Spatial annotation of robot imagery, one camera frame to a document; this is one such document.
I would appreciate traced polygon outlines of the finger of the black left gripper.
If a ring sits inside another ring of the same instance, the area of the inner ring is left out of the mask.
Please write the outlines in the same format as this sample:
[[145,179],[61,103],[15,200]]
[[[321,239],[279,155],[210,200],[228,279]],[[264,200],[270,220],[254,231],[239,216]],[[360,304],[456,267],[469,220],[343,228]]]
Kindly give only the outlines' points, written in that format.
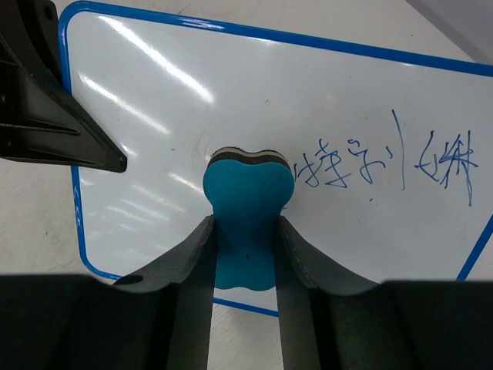
[[51,1],[1,3],[1,157],[122,173],[127,158],[62,84]]

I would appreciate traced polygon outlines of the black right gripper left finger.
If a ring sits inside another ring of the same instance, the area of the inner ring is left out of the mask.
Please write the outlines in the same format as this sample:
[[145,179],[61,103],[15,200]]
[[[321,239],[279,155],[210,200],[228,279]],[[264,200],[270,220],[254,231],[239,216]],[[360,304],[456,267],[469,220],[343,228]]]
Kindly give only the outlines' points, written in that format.
[[3,369],[205,369],[214,220],[105,284],[84,274],[1,278]]

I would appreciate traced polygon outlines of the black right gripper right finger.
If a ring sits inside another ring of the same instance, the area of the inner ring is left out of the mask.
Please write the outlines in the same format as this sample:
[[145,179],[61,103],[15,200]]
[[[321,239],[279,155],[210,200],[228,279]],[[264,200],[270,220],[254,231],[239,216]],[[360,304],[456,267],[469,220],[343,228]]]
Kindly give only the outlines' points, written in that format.
[[386,281],[348,270],[276,225],[286,369],[490,369],[489,281]]

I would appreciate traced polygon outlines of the blue bone-shaped eraser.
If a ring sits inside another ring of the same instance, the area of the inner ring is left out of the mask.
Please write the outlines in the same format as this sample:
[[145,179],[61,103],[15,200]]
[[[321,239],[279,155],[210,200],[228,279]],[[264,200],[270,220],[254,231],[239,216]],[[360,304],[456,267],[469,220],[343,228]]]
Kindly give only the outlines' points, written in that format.
[[289,163],[277,151],[227,146],[210,157],[203,192],[217,229],[216,288],[274,287],[274,230],[294,186]]

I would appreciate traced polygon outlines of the blue-framed whiteboard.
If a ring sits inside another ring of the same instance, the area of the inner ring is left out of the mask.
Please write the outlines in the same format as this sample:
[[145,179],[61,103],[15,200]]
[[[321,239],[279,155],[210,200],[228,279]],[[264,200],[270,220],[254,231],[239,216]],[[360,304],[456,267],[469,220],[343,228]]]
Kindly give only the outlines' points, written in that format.
[[129,274],[213,211],[219,148],[275,150],[283,215],[352,271],[492,278],[492,68],[187,15],[75,2],[65,87],[122,149],[122,173],[72,168],[79,253]]

